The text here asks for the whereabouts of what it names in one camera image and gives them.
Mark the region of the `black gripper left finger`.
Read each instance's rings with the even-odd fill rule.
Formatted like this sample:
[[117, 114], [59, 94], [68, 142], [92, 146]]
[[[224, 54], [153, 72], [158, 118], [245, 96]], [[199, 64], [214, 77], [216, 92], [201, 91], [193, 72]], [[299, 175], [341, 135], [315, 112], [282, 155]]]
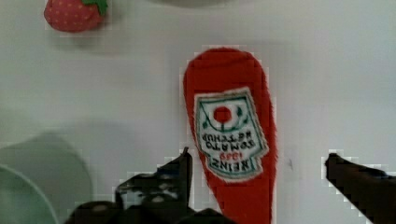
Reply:
[[153, 174], [119, 184], [113, 202], [78, 206], [64, 224], [237, 224], [223, 214], [189, 207], [192, 156], [187, 148]]

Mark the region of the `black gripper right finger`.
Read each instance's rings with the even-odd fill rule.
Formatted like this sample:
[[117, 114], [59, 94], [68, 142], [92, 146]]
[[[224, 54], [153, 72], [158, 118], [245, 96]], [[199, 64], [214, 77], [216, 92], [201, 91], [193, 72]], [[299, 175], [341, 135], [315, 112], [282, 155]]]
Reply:
[[326, 179], [373, 224], [396, 223], [394, 175], [353, 163], [336, 153], [324, 162]]

